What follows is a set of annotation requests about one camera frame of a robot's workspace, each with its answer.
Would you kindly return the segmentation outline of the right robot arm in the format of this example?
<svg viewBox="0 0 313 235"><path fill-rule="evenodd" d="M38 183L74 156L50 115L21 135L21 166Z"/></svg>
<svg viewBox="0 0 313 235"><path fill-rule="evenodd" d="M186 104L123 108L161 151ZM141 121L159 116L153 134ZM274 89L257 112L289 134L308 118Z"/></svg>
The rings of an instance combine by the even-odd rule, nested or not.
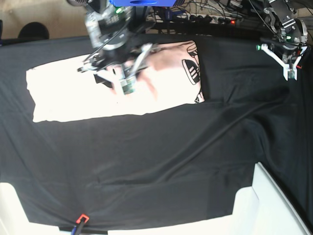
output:
<svg viewBox="0 0 313 235"><path fill-rule="evenodd" d="M143 16L133 6L114 6L110 0L69 0L75 7L86 9L85 26L95 49L78 68L78 72L91 71L97 83L113 88L117 94L135 91L139 73L146 69L147 57L158 51L153 43L132 47L135 36L152 28L148 21L148 7Z"/></svg>

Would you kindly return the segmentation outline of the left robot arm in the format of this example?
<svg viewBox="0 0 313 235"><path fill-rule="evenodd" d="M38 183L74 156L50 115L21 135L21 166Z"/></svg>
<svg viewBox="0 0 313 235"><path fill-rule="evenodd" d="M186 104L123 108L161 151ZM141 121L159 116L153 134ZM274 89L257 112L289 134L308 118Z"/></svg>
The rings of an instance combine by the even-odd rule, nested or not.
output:
<svg viewBox="0 0 313 235"><path fill-rule="evenodd" d="M297 80L299 65L310 49L308 30L303 20L295 18L294 10L287 0L264 0L262 6L249 1L251 7L273 34L272 38L261 38L256 46L275 60L283 69L285 80Z"/></svg>

